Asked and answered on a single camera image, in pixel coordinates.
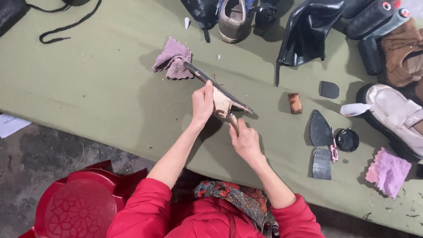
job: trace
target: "paper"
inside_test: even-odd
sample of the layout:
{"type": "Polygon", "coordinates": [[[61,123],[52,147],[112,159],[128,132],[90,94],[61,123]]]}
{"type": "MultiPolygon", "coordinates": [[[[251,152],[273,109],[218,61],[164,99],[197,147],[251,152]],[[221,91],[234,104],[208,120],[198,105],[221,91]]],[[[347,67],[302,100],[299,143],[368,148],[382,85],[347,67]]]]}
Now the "paper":
{"type": "Polygon", "coordinates": [[[6,114],[0,115],[0,137],[5,138],[31,124],[29,121],[6,114]]]}

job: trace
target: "person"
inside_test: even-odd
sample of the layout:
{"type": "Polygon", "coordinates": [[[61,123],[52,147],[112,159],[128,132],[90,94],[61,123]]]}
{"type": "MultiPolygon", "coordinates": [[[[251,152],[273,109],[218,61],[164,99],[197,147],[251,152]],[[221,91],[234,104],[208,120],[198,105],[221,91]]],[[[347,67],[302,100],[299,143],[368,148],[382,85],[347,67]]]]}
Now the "person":
{"type": "MultiPolygon", "coordinates": [[[[137,186],[107,232],[108,238],[161,237],[264,237],[251,220],[230,202],[204,197],[170,204],[171,189],[190,150],[213,113],[211,81],[192,95],[193,115],[187,129],[137,186]]],[[[270,168],[261,153],[258,133],[239,119],[239,136],[230,126],[236,152],[257,173],[272,204],[271,211],[283,238],[324,238],[303,197],[294,194],[270,168]]]]}

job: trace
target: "table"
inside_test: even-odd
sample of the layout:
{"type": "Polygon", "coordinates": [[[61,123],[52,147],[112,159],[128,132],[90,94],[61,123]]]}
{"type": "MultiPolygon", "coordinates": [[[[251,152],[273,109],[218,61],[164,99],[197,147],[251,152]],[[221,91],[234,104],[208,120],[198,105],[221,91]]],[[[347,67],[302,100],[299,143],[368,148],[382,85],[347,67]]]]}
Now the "table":
{"type": "MultiPolygon", "coordinates": [[[[31,3],[52,9],[63,4],[31,3]]],[[[194,22],[185,30],[184,18],[189,15],[176,0],[103,1],[88,21],[54,35],[71,39],[50,45],[41,44],[38,36],[79,20],[96,1],[56,14],[30,10],[0,38],[0,111],[158,161],[188,126],[191,94],[203,85],[198,79],[167,80],[165,72],[151,72],[172,36],[193,52],[193,65],[209,76],[215,74],[218,83],[254,110],[254,115],[237,116],[260,133],[271,167],[293,191],[310,203],[359,218],[371,213],[372,222],[423,235],[423,217],[406,216],[423,211],[423,182],[405,182],[407,193],[401,191],[396,200],[382,197],[363,176],[376,152],[389,148],[387,139],[363,119],[338,113],[341,105],[354,102],[361,86],[376,82],[365,72],[357,42],[332,30],[325,61],[282,67],[280,86],[273,86],[284,26],[290,9],[300,3],[288,1],[281,9],[281,14],[288,14],[274,29],[279,33],[267,38],[251,34],[238,44],[221,41],[217,26],[210,32],[210,44],[194,22]],[[321,80],[338,84],[339,98],[319,96],[321,80]],[[287,94],[294,92],[301,94],[301,115],[290,114],[287,94]],[[310,177],[313,146],[308,125],[314,109],[334,129],[349,127],[360,136],[357,151],[339,152],[332,180],[310,177]]],[[[187,168],[262,188],[235,153],[228,127],[219,120],[213,120],[196,141],[187,168]]]]}

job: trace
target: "glue bottle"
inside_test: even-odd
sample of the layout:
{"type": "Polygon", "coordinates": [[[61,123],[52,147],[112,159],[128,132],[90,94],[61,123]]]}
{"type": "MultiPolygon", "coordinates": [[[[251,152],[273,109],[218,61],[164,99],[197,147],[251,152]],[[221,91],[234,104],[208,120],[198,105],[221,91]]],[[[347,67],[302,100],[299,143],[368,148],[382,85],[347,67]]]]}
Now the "glue bottle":
{"type": "Polygon", "coordinates": [[[347,104],[341,107],[341,114],[344,116],[356,116],[356,115],[363,114],[369,109],[370,109],[369,104],[362,104],[362,103],[347,104]]]}

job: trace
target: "pink towel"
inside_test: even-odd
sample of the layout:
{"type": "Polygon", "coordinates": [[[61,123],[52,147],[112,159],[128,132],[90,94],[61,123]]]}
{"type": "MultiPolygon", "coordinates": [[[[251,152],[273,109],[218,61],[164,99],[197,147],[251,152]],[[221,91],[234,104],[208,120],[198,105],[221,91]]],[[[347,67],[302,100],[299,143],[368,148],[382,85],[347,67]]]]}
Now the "pink towel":
{"type": "Polygon", "coordinates": [[[382,148],[366,173],[366,180],[376,183],[384,194],[395,199],[410,171],[411,164],[382,148]]]}
{"type": "Polygon", "coordinates": [[[183,46],[179,41],[169,37],[165,49],[156,59],[153,72],[167,69],[168,79],[194,78],[194,75],[184,67],[184,62],[191,63],[191,51],[183,46]]]}

